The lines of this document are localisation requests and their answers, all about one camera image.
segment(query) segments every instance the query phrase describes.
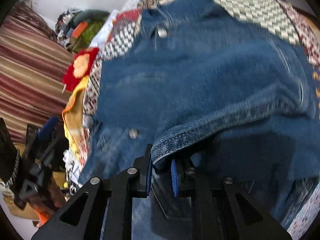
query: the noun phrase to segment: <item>screw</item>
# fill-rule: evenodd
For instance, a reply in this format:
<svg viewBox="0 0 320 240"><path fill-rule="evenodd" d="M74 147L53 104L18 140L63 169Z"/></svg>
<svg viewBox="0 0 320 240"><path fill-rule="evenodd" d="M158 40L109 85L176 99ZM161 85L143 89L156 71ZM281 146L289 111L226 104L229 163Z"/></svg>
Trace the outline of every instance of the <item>screw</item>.
<svg viewBox="0 0 320 240"><path fill-rule="evenodd" d="M193 167L188 168L188 173L189 174L195 174L196 173L196 169Z"/></svg>
<svg viewBox="0 0 320 240"><path fill-rule="evenodd" d="M131 175L132 174L136 174L137 173L137 169L136 168L129 168L128 169L128 173L131 174Z"/></svg>
<svg viewBox="0 0 320 240"><path fill-rule="evenodd" d="M96 184L98 184L98 183L99 183L99 181L100 181L100 179L99 179L99 178L97 178L97 177L94 177L94 178L90 179L90 183L91 183L92 185L96 185Z"/></svg>
<svg viewBox="0 0 320 240"><path fill-rule="evenodd" d="M229 184L230 185L230 184L233 183L233 178L225 177L223 181L224 181L225 184Z"/></svg>

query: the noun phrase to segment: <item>silver rivet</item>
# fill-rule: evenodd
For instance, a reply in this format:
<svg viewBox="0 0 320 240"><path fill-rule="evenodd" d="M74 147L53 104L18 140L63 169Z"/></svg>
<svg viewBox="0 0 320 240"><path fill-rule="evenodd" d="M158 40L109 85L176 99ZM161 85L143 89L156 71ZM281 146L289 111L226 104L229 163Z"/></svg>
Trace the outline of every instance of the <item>silver rivet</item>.
<svg viewBox="0 0 320 240"><path fill-rule="evenodd" d="M233 183L233 178L231 178L231 177L225 177L223 181L224 181L224 183L226 183L226 184L232 184L232 183Z"/></svg>
<svg viewBox="0 0 320 240"><path fill-rule="evenodd" d="M138 137L138 135L139 135L139 131L137 129L131 129L129 131L129 136L133 140L136 139Z"/></svg>
<svg viewBox="0 0 320 240"><path fill-rule="evenodd" d="M128 169L128 173L131 174L131 175L132 174L136 174L137 173L137 169L136 168L129 168Z"/></svg>
<svg viewBox="0 0 320 240"><path fill-rule="evenodd" d="M92 185L96 185L96 184L98 184L98 183L99 183L99 181L100 181L100 179L99 179L99 178L97 178L97 177L94 177L94 178L90 179L90 183L91 183Z"/></svg>
<svg viewBox="0 0 320 240"><path fill-rule="evenodd" d="M196 169L193 167L188 168L188 173L189 174L195 174L196 173Z"/></svg>
<svg viewBox="0 0 320 240"><path fill-rule="evenodd" d="M160 38L166 38L168 36L167 31L165 29L159 29L158 35Z"/></svg>

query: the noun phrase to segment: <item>person's hand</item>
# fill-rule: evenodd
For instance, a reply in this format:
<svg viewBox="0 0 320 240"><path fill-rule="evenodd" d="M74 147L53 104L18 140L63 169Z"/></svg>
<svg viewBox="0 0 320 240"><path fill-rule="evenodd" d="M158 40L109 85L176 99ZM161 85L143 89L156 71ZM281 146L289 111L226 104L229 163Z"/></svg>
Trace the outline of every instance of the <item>person's hand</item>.
<svg viewBox="0 0 320 240"><path fill-rule="evenodd" d="M55 182L54 178L51 177L51 182L48 187L50 193L50 199L53 201L54 205L58 208L66 202L63 193ZM53 215L54 211L45 206L41 201L30 200L29 205L41 214Z"/></svg>

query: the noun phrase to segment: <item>denim jeans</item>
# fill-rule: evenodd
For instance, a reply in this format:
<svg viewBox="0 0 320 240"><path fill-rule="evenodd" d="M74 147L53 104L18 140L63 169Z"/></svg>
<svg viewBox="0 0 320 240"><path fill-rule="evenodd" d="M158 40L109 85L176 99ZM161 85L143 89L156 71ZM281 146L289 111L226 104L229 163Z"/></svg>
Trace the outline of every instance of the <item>denim jeans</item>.
<svg viewBox="0 0 320 240"><path fill-rule="evenodd" d="M116 175L153 143L152 197L164 215L151 208L151 198L134 200L133 239L170 239L150 219L186 222L190 212L188 203L173 197L168 163L202 142L207 148L197 151L194 162L218 178L254 182L259 202L268 202L267 210L282 223L297 199L287 190L291 202L277 215L283 189L319 176L311 71L302 48L233 19L212 0L176 0L145 10L131 50L103 63L98 124L79 182ZM273 148L255 148L257 138ZM304 184L304 196L310 185Z"/></svg>

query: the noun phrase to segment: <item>yellow cloth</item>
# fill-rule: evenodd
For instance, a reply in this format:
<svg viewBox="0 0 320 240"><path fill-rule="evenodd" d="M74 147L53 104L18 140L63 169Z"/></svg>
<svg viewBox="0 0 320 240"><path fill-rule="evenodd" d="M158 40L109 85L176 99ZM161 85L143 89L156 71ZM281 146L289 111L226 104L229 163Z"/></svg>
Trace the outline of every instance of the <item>yellow cloth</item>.
<svg viewBox="0 0 320 240"><path fill-rule="evenodd" d="M84 76L73 90L66 108L62 111L64 133L69 140L72 152L78 153L83 140L83 98L88 85L89 76Z"/></svg>

